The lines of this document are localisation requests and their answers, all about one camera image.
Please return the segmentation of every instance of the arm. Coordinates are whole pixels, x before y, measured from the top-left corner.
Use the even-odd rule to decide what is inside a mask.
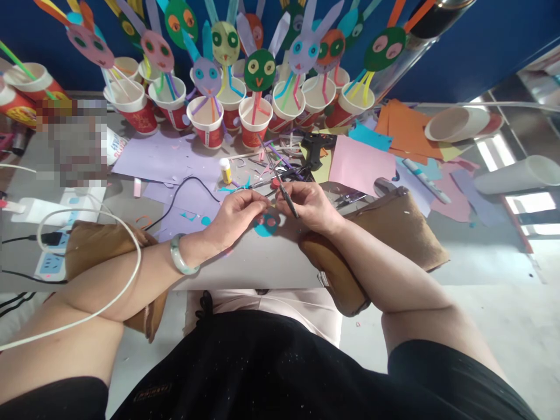
[[[381,319],[387,353],[414,339],[452,347],[504,377],[484,338],[469,317],[422,268],[355,223],[344,219],[317,184],[285,184],[303,222],[327,237],[348,262]],[[277,207],[291,212],[282,195]]]
[[[181,238],[180,252],[196,267],[231,246],[269,200],[252,190],[229,195],[202,232]],[[91,315],[114,298],[130,279],[136,251],[108,260],[77,276],[33,315],[15,339],[31,337]],[[42,385],[75,376],[93,376],[109,385],[123,336],[122,322],[140,311],[183,275],[171,259],[169,242],[142,250],[134,283],[100,316],[76,327],[6,350],[0,372],[0,404]]]

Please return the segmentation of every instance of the glue stick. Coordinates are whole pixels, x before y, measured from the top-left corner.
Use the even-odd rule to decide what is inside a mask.
[[[229,159],[223,157],[220,159],[220,168],[222,169],[223,182],[227,185],[232,183],[232,168],[229,164]]]

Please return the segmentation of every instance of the woman's right hand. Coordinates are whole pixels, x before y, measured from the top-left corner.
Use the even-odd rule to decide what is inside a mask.
[[[309,229],[330,236],[343,228],[346,219],[332,206],[319,184],[292,182],[282,185],[290,195],[301,220]],[[293,217],[280,190],[276,192],[276,207],[286,216]]]

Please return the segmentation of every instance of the forearm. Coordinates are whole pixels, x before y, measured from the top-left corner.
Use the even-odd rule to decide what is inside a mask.
[[[355,223],[344,219],[328,238],[381,311],[441,309],[452,304],[428,273]]]
[[[189,267],[196,267],[221,251],[219,246],[207,240],[203,232],[183,236],[180,240],[180,253]],[[54,298],[84,312],[94,313],[121,292],[130,279],[137,258],[137,252],[133,251],[92,267],[72,280]],[[136,278],[101,316],[124,321],[181,277],[183,274],[171,258],[169,241],[145,248]]]

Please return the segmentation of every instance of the blue wall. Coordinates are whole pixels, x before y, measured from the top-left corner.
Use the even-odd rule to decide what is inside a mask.
[[[64,12],[63,0],[53,0]],[[215,0],[219,17],[225,19],[228,0]],[[257,0],[245,0],[248,12],[254,12]],[[336,0],[320,0],[316,18],[327,13]],[[342,11],[350,7],[346,0]],[[417,5],[409,0],[400,19],[402,23]],[[103,32],[116,57],[142,59],[124,36],[116,16],[104,0],[89,0],[96,24]],[[202,0],[190,0],[200,23],[208,18]],[[369,4],[362,0],[361,9]],[[366,21],[360,41],[348,50],[342,66],[355,77],[362,69],[366,46],[387,24],[394,0],[383,0]],[[265,46],[268,45],[281,16],[278,0],[268,0],[263,16]],[[163,13],[160,12],[163,25]],[[477,97],[502,79],[560,43],[560,1],[478,0],[467,13],[403,77],[389,97],[408,101],[455,102]],[[45,65],[66,90],[102,90],[97,66],[70,44],[62,25],[43,12],[32,0],[17,0],[0,17],[0,39],[22,61]],[[191,62],[186,51],[173,45],[177,74],[190,84]]]

